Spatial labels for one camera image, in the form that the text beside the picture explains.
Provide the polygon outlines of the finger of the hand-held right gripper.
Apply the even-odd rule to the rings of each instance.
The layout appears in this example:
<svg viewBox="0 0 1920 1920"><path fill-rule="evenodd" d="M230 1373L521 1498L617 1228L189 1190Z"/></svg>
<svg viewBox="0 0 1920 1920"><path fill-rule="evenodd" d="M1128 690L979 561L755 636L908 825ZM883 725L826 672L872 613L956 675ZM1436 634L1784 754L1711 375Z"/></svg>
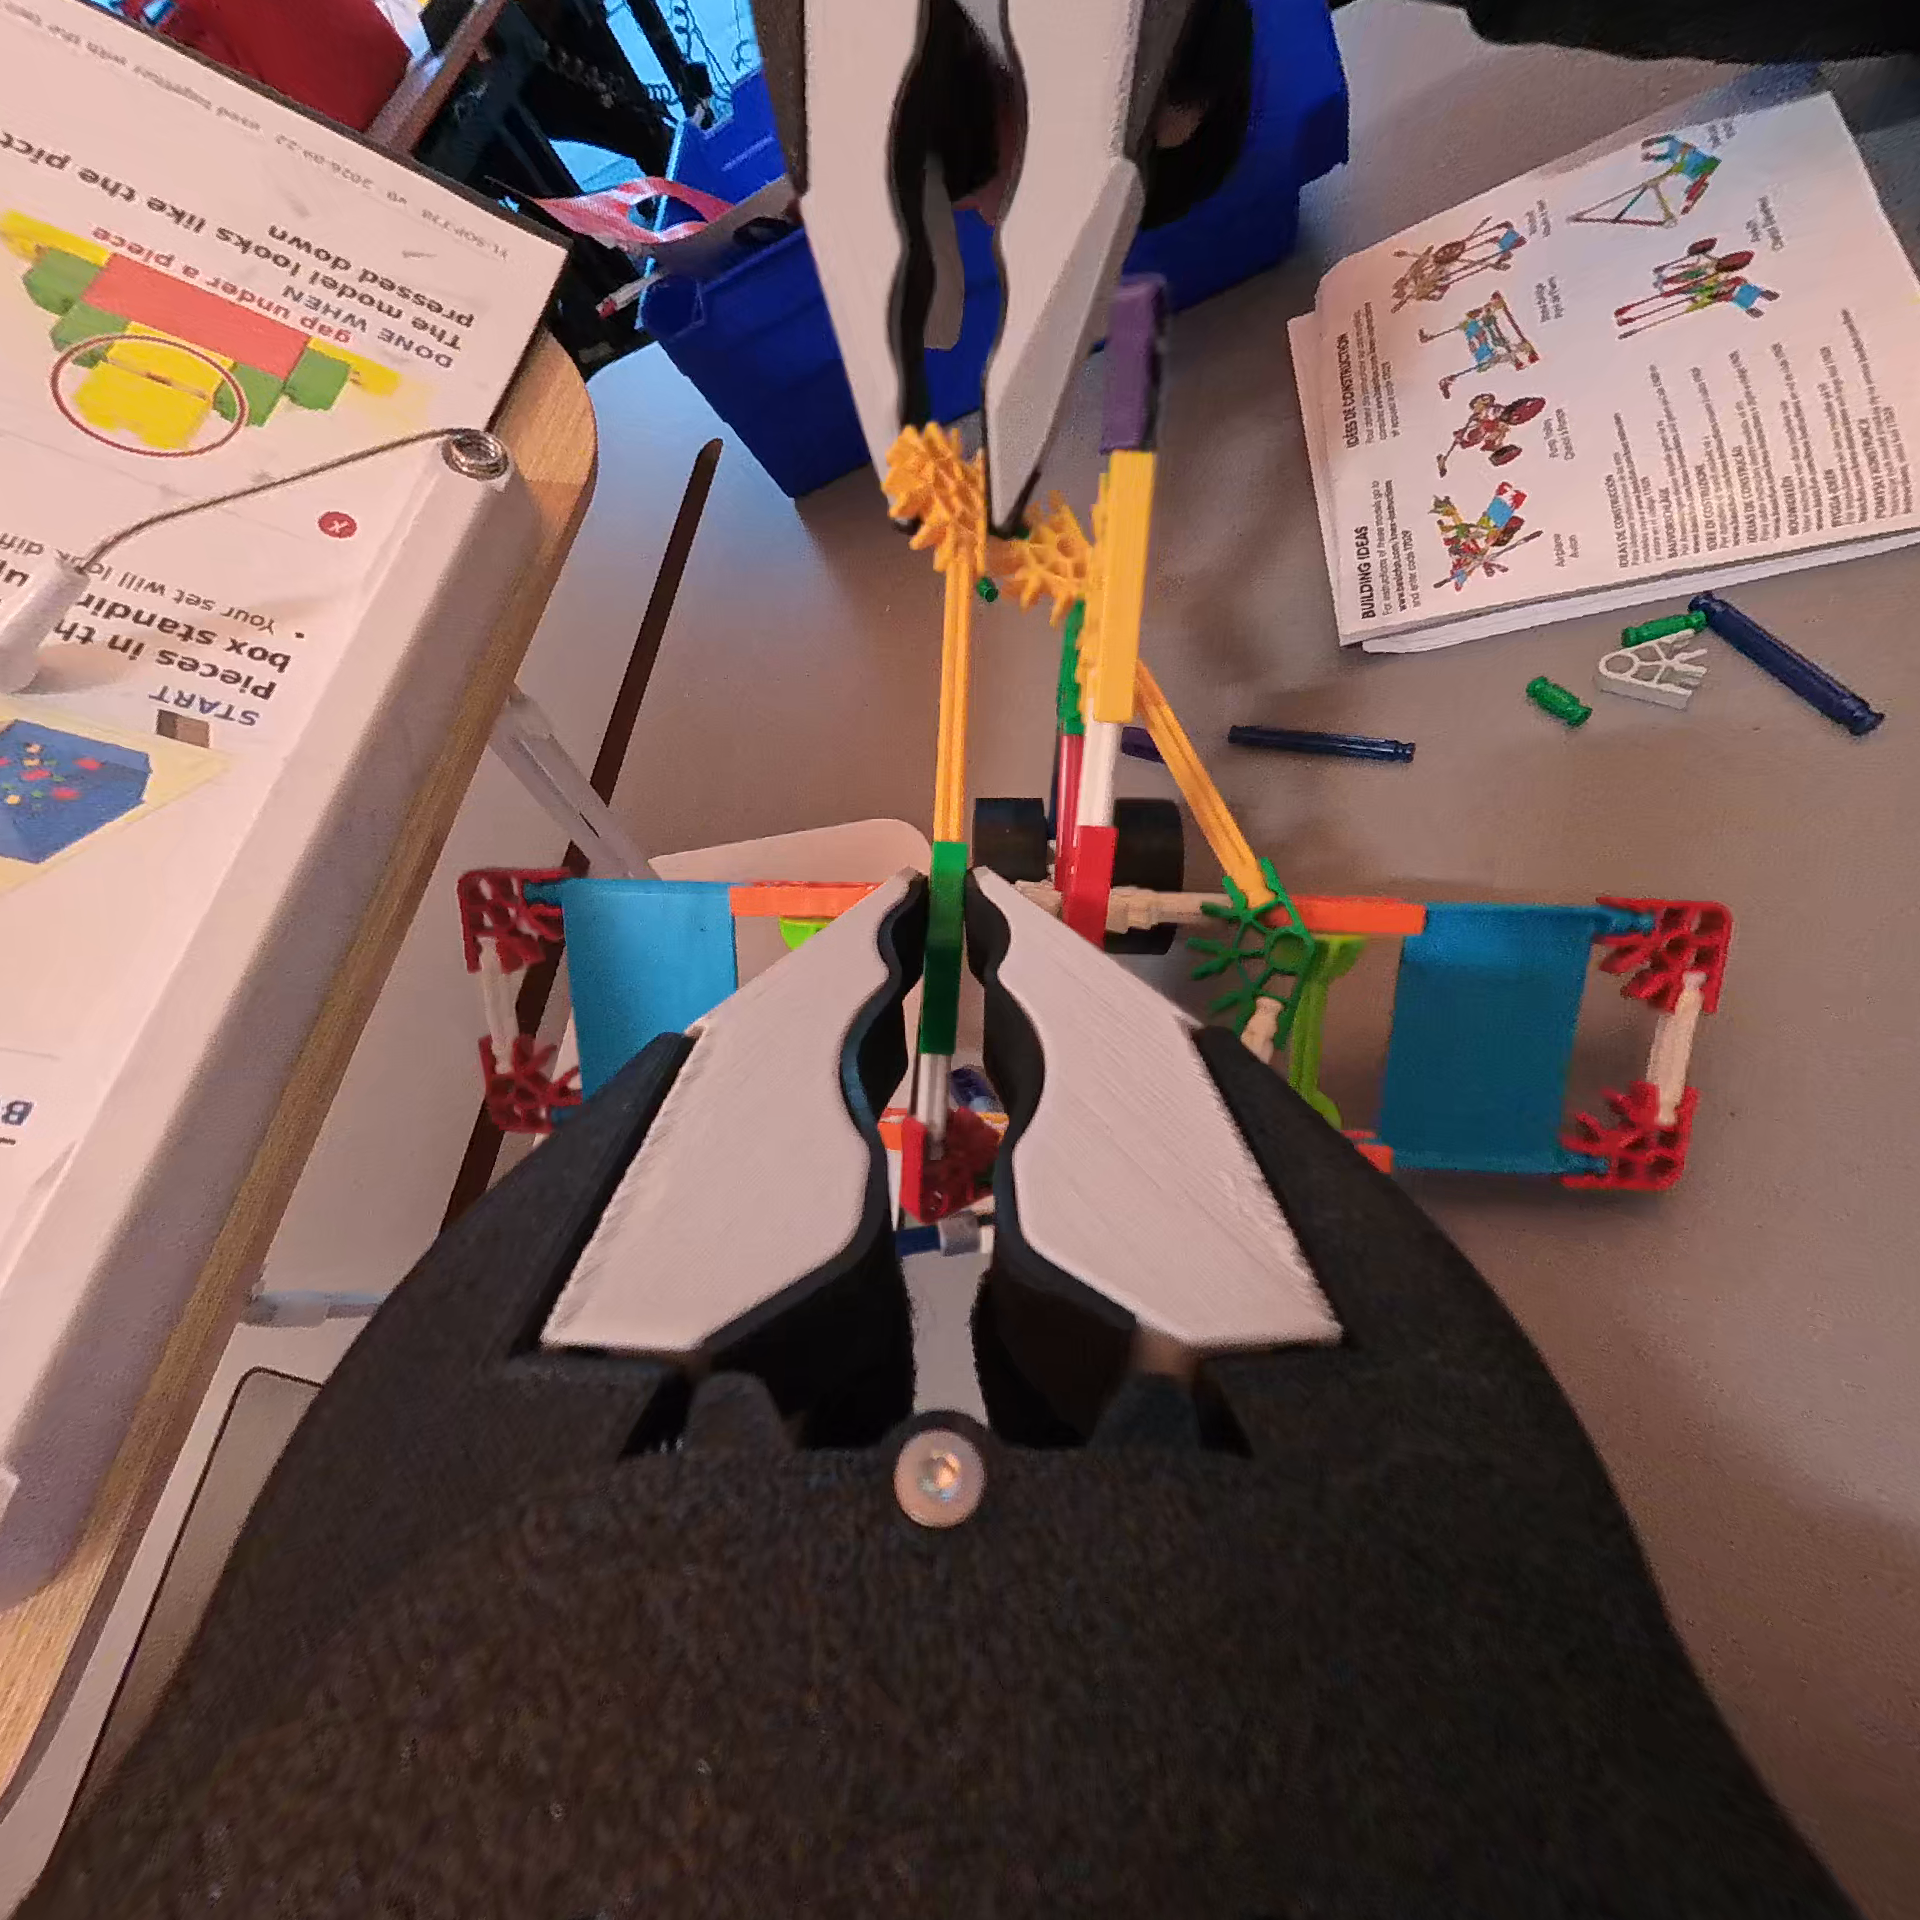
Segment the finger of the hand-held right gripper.
<svg viewBox="0 0 1920 1920"><path fill-rule="evenodd" d="M961 11L1016 98L997 208L999 329L979 393L991 527L1013 537L1141 230L1154 4Z"/></svg>
<svg viewBox="0 0 1920 1920"><path fill-rule="evenodd" d="M926 356L962 326L962 255L935 141L936 4L803 4L800 212L880 478L926 425Z"/></svg>

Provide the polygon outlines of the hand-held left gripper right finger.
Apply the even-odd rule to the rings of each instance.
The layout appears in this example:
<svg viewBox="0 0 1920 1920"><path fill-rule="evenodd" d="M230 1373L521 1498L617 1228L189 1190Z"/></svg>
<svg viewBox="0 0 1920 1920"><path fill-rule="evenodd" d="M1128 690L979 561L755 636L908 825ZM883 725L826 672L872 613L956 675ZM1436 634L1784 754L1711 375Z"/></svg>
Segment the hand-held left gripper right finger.
<svg viewBox="0 0 1920 1920"><path fill-rule="evenodd" d="M999 1252L1191 1356L1338 1343L1203 1028L1016 881L966 877L984 1068L1004 1097Z"/></svg>

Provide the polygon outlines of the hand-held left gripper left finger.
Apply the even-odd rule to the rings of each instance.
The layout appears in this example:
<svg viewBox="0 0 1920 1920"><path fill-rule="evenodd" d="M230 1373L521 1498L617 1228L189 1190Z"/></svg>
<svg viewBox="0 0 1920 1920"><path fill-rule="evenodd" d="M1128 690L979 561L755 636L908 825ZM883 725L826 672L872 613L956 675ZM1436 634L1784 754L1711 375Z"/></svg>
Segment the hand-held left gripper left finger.
<svg viewBox="0 0 1920 1920"><path fill-rule="evenodd" d="M902 869L698 1019L543 1349L725 1356L803 1308L852 1335L906 1308L880 1116L922 971L924 873Z"/></svg>

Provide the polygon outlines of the yellow rod with connector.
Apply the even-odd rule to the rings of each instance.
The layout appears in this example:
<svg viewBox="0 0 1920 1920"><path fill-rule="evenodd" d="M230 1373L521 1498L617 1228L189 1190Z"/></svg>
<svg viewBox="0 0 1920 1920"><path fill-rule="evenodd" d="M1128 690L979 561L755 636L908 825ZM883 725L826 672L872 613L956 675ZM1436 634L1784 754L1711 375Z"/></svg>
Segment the yellow rod with connector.
<svg viewBox="0 0 1920 1920"><path fill-rule="evenodd" d="M966 456L940 425L906 425L887 451L883 494L891 524L910 531L943 580L940 707L935 745L935 844L961 844L966 825L966 725L972 686L972 607L986 579L986 462Z"/></svg>
<svg viewBox="0 0 1920 1920"><path fill-rule="evenodd" d="M997 541L991 554L997 559L997 580L1013 587L1023 607L1047 599L1050 625L1058 627L1091 587L1091 561L1098 559L1098 544L1078 524L1071 504L1061 494L1047 494L1042 508L1029 508L1024 531L1018 540ZM1235 877L1235 885L1256 907L1269 904L1277 899L1272 881L1263 876L1246 832L1215 786L1206 760L1198 757L1198 747L1191 745L1147 660L1135 660L1135 717L1159 747L1218 869Z"/></svg>

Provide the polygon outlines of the colourful construction toy model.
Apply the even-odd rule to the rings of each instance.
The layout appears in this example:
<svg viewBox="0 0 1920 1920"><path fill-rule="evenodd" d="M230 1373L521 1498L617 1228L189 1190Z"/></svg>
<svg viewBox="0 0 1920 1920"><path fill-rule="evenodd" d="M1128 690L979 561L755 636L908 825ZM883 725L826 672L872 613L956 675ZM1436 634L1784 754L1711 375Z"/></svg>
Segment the colourful construction toy model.
<svg viewBox="0 0 1920 1920"><path fill-rule="evenodd" d="M956 1076L961 887L991 869L1111 954L1185 938L1213 1019L1387 1173L1538 1176L1565 1190L1665 1191L1693 1152L1693 1045L1719 1012L1733 918L1715 902L1599 899L1478 904L1313 899L1256 907L1227 877L1159 760L1120 752L1135 717L1141 607L1157 480L1167 287L1128 277L1106 333L1091 587L1065 613L1056 686L1050 799L975 799L961 844L932 844L932 932L908 1110L883 1116L897 1152L906 1254L961 1254L991 1225L1007 1116ZM593 786L551 747L530 707L503 715L503 757L576 809L567 867L613 877ZM803 946L854 887L762 885L730 895L740 925L770 920ZM601 1055L641 1041L674 1002L711 1000L729 975L721 907L629 904L567 887L589 907L589 1021ZM488 1005L482 1110L500 1138L546 1138L577 1057L564 941L525 954L517 1012Z"/></svg>

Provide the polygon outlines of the person's right forearm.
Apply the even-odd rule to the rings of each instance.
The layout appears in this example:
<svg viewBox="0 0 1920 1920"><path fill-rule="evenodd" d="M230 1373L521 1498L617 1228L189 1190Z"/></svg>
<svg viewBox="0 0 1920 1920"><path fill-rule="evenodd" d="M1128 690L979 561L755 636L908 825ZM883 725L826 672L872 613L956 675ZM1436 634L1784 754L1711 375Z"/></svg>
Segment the person's right forearm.
<svg viewBox="0 0 1920 1920"><path fill-rule="evenodd" d="M1916 51L1916 4L1455 4L1483 38L1616 58L1845 61Z"/></svg>

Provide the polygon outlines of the blue plastic bin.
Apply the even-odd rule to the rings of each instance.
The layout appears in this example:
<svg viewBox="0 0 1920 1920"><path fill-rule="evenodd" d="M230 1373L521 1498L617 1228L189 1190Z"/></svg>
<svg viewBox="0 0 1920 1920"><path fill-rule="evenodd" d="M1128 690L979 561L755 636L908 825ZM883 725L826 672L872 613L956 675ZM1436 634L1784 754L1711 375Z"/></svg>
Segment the blue plastic bin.
<svg viewBox="0 0 1920 1920"><path fill-rule="evenodd" d="M1349 88L1326 4L1244 4L1252 81L1244 141L1222 187L1178 218L1141 233L1128 276L1167 281L1181 315L1279 265L1301 236L1301 193L1349 156ZM674 184L746 203L784 175L762 68L730 85L730 112L683 125ZM808 240L730 247L730 262L662 276L641 298L641 326L705 394L787 496L870 464L854 402Z"/></svg>

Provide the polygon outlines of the wooden stand board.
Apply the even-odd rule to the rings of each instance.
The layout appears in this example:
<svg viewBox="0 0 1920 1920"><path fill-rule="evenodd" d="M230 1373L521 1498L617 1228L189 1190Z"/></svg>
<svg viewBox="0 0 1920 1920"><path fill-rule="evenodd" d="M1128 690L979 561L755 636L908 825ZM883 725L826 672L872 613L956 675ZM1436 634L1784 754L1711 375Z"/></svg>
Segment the wooden stand board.
<svg viewBox="0 0 1920 1920"><path fill-rule="evenodd" d="M589 512L597 429L534 336L497 483L427 462L346 666L182 954L181 1000L40 1206L33 1391L3 1380L3 1812L51 1747L442 867Z"/></svg>

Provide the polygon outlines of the dark blue rod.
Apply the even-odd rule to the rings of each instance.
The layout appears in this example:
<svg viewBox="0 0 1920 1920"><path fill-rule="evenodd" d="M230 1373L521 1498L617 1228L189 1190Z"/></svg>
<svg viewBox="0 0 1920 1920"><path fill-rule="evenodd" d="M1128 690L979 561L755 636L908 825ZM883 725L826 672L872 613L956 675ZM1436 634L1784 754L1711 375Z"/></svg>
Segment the dark blue rod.
<svg viewBox="0 0 1920 1920"><path fill-rule="evenodd" d="M1687 612L1719 634L1733 652L1751 660L1769 678L1786 686L1804 707L1843 732L1866 737L1885 729L1885 712L1873 708L1861 691L1837 683L1824 666L1793 651L1786 641L1761 627L1748 612L1733 607L1721 593L1695 593Z"/></svg>
<svg viewBox="0 0 1920 1920"><path fill-rule="evenodd" d="M1354 732L1303 732L1277 725L1235 725L1227 745L1259 754L1290 757L1338 757L1338 760L1375 760L1375 764L1411 764L1417 747L1402 737L1375 737Z"/></svg>

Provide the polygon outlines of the white instruction booklet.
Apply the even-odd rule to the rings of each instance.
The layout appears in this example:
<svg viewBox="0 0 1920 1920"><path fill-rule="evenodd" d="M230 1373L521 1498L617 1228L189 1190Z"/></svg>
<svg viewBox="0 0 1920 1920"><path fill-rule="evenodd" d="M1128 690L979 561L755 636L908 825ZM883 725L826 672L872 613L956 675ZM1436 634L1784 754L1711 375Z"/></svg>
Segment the white instruction booklet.
<svg viewBox="0 0 1920 1920"><path fill-rule="evenodd" d="M1288 336L1344 651L1916 544L1916 265L1800 72L1349 255Z"/></svg>

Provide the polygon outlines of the white instruction sheet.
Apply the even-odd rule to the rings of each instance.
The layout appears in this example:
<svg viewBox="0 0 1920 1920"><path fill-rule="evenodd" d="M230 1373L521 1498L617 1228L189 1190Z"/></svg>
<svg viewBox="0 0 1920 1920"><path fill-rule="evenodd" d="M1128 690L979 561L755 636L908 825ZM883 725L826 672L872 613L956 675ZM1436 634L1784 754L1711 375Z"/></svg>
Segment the white instruction sheet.
<svg viewBox="0 0 1920 1920"><path fill-rule="evenodd" d="M98 1110L564 245L3 4L3 1165Z"/></svg>

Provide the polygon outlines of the grey connector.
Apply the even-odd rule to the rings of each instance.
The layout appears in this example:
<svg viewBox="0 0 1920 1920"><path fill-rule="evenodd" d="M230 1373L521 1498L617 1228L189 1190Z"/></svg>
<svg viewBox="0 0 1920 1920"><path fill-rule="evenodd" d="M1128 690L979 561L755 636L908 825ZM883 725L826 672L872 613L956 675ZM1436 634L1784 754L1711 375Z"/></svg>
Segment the grey connector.
<svg viewBox="0 0 1920 1920"><path fill-rule="evenodd" d="M1631 641L1596 660L1596 690L1649 708L1687 708L1708 678L1706 631Z"/></svg>

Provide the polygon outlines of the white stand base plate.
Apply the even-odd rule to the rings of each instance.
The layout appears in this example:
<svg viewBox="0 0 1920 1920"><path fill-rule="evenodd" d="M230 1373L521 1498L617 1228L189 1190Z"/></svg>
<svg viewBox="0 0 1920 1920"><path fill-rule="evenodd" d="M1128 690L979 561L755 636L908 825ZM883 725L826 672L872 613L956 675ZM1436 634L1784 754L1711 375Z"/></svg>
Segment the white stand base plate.
<svg viewBox="0 0 1920 1920"><path fill-rule="evenodd" d="M564 1089L562 1127L482 1191L384 1292L363 1338L268 1453L268 1472L230 1511L230 1534L201 1562L201 1608L237 1621L237 1637L304 1647L475 1525L493 1501L543 1480L608 1465L674 1438L696 1385L717 1375L762 1380L779 1422L808 1443L866 1446L910 1412L910 1305L852 1335L849 1312L787 1316L725 1356L604 1356L543 1349L543 1330L589 1236L655 1116L685 1031L752 979L738 979L740 912L730 895L762 885L854 887L932 873L932 846L906 822L800 830L765 844L671 855L654 877L580 877L564 869L476 869L462 877L467 973L517 1012L525 954L564 941L577 1057L591 1090ZM585 1016L589 907L567 887L629 904L721 907L729 975L711 1000L671 1005L641 1041L601 1055L608 1034Z"/></svg>

